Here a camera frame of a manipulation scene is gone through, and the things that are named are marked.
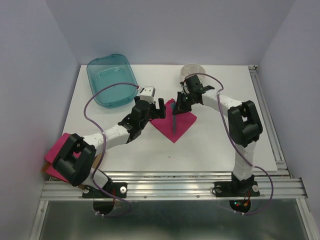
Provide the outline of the brown cardboard tray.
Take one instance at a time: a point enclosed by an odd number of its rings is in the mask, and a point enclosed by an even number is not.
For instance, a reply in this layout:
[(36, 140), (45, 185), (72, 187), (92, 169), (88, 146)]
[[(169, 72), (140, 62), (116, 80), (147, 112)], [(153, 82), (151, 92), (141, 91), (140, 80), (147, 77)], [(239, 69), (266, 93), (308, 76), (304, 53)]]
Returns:
[[(96, 188), (97, 187), (94, 185), (93, 183), (93, 180), (92, 180), (92, 173), (95, 169), (95, 167), (98, 165), (98, 162), (101, 158), (101, 154), (99, 154), (98, 156), (96, 156), (94, 158), (94, 162), (93, 162), (93, 165), (92, 165), (92, 168), (90, 170), (90, 174), (89, 176), (87, 177), (87, 179), (80, 185), (78, 185), (77, 187), (81, 188), (82, 190), (85, 189), (85, 186), (90, 186), (90, 187), (93, 187), (93, 188)], [(60, 173), (58, 173), (57, 170), (55, 170), (52, 166), (52, 164), (48, 161), (45, 161), (45, 164), (44, 164), (44, 167), (41, 169), (41, 171), (47, 175), (50, 175), (51, 177), (54, 177), (60, 181), (63, 181), (65, 183), (68, 183), (68, 180), (66, 180)], [(106, 183), (109, 181), (108, 178), (104, 175), (103, 172), (101, 172), (100, 170), (98, 170), (96, 173), (95, 173), (95, 176), (94, 176), (94, 179), (96, 181), (96, 183), (101, 187), (103, 188)]]

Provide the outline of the teal plastic spoon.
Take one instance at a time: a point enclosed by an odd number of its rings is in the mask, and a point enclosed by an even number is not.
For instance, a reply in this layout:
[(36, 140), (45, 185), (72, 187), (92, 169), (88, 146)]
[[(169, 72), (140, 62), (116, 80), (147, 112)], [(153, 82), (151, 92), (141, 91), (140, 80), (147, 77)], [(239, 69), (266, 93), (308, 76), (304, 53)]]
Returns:
[(173, 119), (176, 118), (176, 115), (174, 114), (175, 106), (176, 106), (176, 102), (173, 101), (173, 102), (170, 104), (170, 107), (171, 107), (171, 115), (172, 115), (172, 118), (173, 118)]

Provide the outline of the aluminium frame rail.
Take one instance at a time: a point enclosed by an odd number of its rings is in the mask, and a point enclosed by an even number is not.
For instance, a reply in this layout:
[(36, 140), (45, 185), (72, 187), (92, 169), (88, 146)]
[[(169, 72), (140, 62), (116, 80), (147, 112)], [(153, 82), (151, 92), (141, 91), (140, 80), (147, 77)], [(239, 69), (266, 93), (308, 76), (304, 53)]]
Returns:
[(234, 166), (220, 114), (194, 105), (196, 122), (171, 142), (148, 124), (141, 136), (107, 151), (101, 169), (114, 182), (127, 183), (131, 211), (102, 218), (93, 199), (58, 180), (43, 184), (32, 239), (38, 240), (317, 240), (320, 232), (307, 205), (303, 180), (293, 176), (270, 121), (256, 73), (249, 66), (206, 65), (205, 85), (224, 86), (223, 94), (253, 101), (263, 133), (253, 162), (260, 196), (252, 210), (232, 212), (227, 198), (212, 193), (228, 181)]

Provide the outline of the teal plastic bin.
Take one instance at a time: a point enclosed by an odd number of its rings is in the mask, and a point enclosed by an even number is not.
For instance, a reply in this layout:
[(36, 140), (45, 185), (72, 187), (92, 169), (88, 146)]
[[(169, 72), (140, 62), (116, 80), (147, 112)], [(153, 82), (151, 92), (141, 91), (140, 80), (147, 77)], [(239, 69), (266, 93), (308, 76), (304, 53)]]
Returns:
[(102, 107), (112, 109), (124, 106), (132, 102), (138, 94), (133, 70), (128, 59), (122, 54), (93, 59), (88, 63), (86, 71), (93, 95), (110, 86), (94, 98)]

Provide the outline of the pink paper napkin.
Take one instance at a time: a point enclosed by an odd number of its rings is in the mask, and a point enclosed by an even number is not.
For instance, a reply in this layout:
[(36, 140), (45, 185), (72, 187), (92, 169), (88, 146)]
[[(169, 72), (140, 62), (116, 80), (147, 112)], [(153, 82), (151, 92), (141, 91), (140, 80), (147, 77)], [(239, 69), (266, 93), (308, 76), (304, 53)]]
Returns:
[(171, 103), (176, 102), (173, 98), (166, 102), (165, 119), (154, 119), (151, 124), (160, 131), (167, 139), (175, 143), (196, 122), (197, 117), (191, 112), (176, 115), (176, 134), (173, 134), (173, 117)]

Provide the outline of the white utensil holder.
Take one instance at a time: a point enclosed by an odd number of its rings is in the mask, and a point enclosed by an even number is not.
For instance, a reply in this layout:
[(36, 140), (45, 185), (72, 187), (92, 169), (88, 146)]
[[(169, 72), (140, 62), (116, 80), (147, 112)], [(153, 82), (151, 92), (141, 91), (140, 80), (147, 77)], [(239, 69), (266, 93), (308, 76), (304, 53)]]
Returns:
[(182, 79), (184, 79), (186, 76), (190, 74), (196, 74), (196, 73), (205, 74), (206, 71), (201, 65), (195, 64), (195, 63), (186, 64), (180, 69), (180, 77)]

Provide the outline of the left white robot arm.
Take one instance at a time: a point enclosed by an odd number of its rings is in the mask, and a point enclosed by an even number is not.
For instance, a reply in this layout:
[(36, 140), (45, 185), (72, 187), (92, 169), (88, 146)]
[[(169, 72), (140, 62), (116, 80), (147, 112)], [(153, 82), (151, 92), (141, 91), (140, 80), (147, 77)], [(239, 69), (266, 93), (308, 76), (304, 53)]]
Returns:
[(57, 141), (51, 148), (57, 150), (51, 163), (53, 169), (74, 187), (90, 186), (100, 197), (108, 196), (111, 178), (100, 171), (98, 165), (93, 167), (95, 158), (100, 155), (101, 162), (107, 150), (134, 141), (148, 122), (166, 117), (163, 98), (158, 99), (159, 109), (155, 102), (150, 103), (140, 96), (134, 101), (131, 113), (112, 128), (87, 136), (63, 135), (61, 138), (65, 141)]

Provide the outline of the pink napkin stack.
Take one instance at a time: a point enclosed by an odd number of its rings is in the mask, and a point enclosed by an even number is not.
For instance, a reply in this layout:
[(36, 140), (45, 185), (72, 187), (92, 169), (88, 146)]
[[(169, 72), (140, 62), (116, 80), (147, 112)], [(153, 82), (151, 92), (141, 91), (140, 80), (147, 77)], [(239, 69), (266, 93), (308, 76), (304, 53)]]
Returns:
[(45, 154), (45, 164), (41, 169), (42, 173), (50, 175), (51, 177), (57, 178), (66, 183), (69, 183), (69, 181), (53, 168), (53, 161), (70, 135), (70, 133), (64, 133), (51, 147), (51, 149)]

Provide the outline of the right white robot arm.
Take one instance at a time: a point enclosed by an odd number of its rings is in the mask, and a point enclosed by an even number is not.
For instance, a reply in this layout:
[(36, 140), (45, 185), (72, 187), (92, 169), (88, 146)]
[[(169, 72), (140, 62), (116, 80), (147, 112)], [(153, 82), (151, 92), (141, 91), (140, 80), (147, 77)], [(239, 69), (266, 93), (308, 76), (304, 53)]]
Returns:
[(211, 85), (204, 86), (196, 73), (188, 75), (180, 85), (182, 90), (177, 93), (172, 114), (189, 113), (195, 104), (218, 111), (227, 137), (235, 150), (231, 180), (214, 182), (212, 192), (222, 198), (243, 197), (247, 193), (259, 196), (253, 173), (253, 155), (263, 126), (255, 103), (223, 95), (223, 85), (219, 89)]

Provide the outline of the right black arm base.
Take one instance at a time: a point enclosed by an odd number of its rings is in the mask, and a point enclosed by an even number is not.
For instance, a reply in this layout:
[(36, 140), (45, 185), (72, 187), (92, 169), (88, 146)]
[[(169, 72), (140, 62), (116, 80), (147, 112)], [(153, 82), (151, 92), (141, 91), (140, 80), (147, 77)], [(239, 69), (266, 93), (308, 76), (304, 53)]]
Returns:
[(260, 196), (259, 186), (253, 174), (247, 179), (239, 180), (231, 173), (231, 181), (215, 181), (211, 191), (219, 198)]

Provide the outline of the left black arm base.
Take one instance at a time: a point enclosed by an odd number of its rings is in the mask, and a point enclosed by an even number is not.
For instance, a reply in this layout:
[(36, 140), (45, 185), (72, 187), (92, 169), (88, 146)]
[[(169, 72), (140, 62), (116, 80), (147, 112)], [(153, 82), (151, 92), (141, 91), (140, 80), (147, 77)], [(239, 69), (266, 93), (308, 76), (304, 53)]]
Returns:
[[(85, 190), (82, 191), (82, 198), (84, 199), (102, 199), (111, 196), (103, 193), (92, 180), (92, 174), (94, 169), (92, 168), (88, 178), (83, 182)], [(127, 197), (128, 184), (126, 182), (114, 182), (105, 172), (97, 170), (94, 174), (94, 180), (100, 188), (110, 195), (118, 198), (125, 199)]]

